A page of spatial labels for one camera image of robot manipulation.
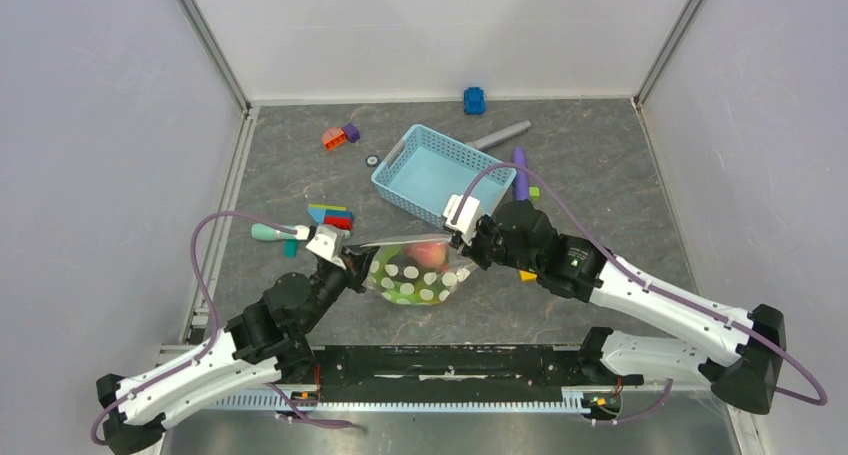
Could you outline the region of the orange toy brick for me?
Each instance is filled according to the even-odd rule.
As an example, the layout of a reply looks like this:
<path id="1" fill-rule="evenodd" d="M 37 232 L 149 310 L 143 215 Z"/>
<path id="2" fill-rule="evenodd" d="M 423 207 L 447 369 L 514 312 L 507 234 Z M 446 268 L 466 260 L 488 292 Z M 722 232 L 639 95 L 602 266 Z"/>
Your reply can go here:
<path id="1" fill-rule="evenodd" d="M 331 151 L 347 141 L 347 135 L 340 127 L 331 127 L 325 130 L 321 136 L 321 142 L 325 150 Z"/>

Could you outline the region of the clear polka dot zip bag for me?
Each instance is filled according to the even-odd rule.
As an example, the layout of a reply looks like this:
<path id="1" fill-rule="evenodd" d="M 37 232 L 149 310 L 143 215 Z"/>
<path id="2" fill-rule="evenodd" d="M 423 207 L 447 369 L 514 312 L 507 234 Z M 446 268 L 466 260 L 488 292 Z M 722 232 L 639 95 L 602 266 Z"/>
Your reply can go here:
<path id="1" fill-rule="evenodd" d="M 446 235 L 390 237 L 361 247 L 374 252 L 366 288 L 396 305 L 441 304 L 477 269 Z"/>

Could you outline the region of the blue toy brick car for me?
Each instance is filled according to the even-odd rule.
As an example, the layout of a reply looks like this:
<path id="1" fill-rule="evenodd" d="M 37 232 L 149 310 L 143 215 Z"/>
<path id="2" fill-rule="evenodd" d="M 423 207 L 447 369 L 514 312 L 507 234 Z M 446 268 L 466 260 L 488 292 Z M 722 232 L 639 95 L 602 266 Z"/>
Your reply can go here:
<path id="1" fill-rule="evenodd" d="M 480 87 L 468 87 L 463 92 L 463 111 L 466 115 L 482 115 L 486 111 L 485 92 Z"/>

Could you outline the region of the small green brick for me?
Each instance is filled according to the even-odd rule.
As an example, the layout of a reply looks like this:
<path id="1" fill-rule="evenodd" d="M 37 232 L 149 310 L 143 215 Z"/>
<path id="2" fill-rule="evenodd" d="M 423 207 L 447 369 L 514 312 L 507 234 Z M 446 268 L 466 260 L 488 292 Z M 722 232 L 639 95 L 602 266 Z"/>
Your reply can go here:
<path id="1" fill-rule="evenodd" d="M 539 187 L 530 186 L 528 189 L 529 199 L 532 201 L 538 201 L 540 199 L 541 191 Z"/>

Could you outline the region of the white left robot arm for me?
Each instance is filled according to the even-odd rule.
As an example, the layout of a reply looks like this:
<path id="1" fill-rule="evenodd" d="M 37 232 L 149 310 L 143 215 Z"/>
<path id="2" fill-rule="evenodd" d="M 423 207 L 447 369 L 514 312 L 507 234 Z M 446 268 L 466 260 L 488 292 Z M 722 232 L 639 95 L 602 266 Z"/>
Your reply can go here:
<path id="1" fill-rule="evenodd" d="M 346 290 L 362 293 L 376 248 L 344 248 L 341 262 L 282 275 L 197 347 L 144 374 L 107 374 L 97 382 L 103 407 L 92 441 L 115 454 L 135 454 L 198 411 L 244 389 L 302 382 L 315 356 L 306 337 Z"/>

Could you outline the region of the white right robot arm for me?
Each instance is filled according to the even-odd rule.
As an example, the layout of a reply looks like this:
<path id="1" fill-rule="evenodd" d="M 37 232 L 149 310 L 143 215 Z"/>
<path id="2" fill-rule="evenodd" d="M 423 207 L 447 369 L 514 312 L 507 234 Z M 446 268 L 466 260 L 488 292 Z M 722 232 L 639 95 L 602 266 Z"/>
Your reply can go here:
<path id="1" fill-rule="evenodd" d="M 671 378 L 706 386 L 749 413 L 771 411 L 783 360 L 770 347 L 786 346 L 780 310 L 724 305 L 653 279 L 584 238 L 558 233 L 528 201 L 511 201 L 486 215 L 477 199 L 453 195 L 443 214 L 452 246 L 480 268 L 496 264 L 529 272 L 555 296 L 616 310 L 665 332 L 652 338 L 591 329 L 577 357 L 585 380 Z"/>

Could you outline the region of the pink toy peach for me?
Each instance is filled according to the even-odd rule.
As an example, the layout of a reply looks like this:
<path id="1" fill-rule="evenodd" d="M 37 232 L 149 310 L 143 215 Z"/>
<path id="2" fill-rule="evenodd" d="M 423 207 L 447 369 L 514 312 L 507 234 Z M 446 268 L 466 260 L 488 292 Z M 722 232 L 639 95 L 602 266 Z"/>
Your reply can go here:
<path id="1" fill-rule="evenodd" d="M 405 250 L 405 254 L 420 267 L 441 269 L 448 263 L 448 248 L 444 242 L 416 242 Z"/>

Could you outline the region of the purple toy brick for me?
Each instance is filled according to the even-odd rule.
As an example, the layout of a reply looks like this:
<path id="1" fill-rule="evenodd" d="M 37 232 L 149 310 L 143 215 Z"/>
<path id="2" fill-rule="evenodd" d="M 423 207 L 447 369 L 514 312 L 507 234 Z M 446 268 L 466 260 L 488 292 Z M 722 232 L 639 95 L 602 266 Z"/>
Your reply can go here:
<path id="1" fill-rule="evenodd" d="M 356 143 L 360 140 L 361 134 L 360 130 L 353 123 L 348 123 L 342 127 L 342 131 L 345 134 L 346 139 L 350 143 Z"/>

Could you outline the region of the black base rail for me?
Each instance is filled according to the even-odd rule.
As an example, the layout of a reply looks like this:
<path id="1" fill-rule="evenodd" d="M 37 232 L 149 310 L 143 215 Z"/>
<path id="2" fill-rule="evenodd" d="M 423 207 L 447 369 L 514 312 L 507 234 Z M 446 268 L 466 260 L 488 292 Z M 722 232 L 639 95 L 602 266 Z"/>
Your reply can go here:
<path id="1" fill-rule="evenodd" d="M 554 402 L 564 388 L 640 386 L 596 354 L 556 345 L 328 345 L 272 360 L 278 381 L 314 382 L 323 402 Z"/>

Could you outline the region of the multicolour brick stack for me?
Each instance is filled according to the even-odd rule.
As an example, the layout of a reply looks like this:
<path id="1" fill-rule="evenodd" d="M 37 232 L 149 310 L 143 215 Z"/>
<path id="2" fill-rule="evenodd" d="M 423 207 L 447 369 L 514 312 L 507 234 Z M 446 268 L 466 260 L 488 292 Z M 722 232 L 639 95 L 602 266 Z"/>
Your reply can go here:
<path id="1" fill-rule="evenodd" d="M 317 224 L 330 225 L 348 231 L 353 229 L 354 215 L 346 207 L 309 204 L 307 213 Z"/>

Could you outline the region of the light blue plastic basket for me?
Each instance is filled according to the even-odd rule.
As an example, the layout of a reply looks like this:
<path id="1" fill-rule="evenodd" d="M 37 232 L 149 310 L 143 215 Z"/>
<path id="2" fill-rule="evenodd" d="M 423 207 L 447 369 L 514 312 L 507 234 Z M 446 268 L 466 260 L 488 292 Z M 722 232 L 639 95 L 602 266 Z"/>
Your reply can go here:
<path id="1" fill-rule="evenodd" d="M 378 194 L 395 207 L 437 228 L 453 195 L 461 195 L 483 169 L 500 161 L 415 124 L 371 175 Z"/>

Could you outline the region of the yellow flat brick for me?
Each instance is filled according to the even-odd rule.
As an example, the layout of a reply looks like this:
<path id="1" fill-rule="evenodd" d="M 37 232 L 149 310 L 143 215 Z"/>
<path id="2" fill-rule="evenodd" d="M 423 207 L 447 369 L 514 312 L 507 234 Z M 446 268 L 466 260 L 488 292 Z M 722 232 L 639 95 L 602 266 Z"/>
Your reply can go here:
<path id="1" fill-rule="evenodd" d="M 528 271 L 520 271 L 519 277 L 523 282 L 535 281 L 537 279 L 537 275 L 535 273 Z"/>

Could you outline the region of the purple toy microphone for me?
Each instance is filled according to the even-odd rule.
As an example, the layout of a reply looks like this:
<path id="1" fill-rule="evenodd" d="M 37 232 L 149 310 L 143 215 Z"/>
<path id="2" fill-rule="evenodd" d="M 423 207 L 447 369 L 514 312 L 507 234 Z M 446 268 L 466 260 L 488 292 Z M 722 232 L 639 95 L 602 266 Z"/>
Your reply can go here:
<path id="1" fill-rule="evenodd" d="M 513 149 L 511 160 L 515 165 L 523 168 L 527 167 L 526 153 L 521 146 L 516 146 Z M 516 170 L 516 175 L 513 180 L 513 195 L 514 199 L 517 201 L 530 199 L 529 178 L 521 169 Z"/>

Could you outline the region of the teal small block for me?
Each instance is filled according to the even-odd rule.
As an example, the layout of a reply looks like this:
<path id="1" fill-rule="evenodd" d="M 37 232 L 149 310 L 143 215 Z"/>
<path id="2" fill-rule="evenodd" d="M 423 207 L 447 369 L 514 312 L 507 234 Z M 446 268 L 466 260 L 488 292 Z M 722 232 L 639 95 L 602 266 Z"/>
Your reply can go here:
<path id="1" fill-rule="evenodd" d="M 295 240 L 285 240 L 283 243 L 283 254 L 286 258 L 295 258 L 299 249 L 299 243 Z"/>

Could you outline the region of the green orange toy mango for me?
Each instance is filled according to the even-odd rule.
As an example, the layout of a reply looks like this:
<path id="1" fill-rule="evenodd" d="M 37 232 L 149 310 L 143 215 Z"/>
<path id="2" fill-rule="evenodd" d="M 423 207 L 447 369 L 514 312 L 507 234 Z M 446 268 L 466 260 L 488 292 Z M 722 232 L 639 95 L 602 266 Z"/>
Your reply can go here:
<path id="1" fill-rule="evenodd" d="M 445 266 L 427 269 L 409 256 L 395 254 L 389 259 L 374 260 L 366 282 L 370 289 L 393 304 L 424 306 L 446 301 L 460 279 Z"/>

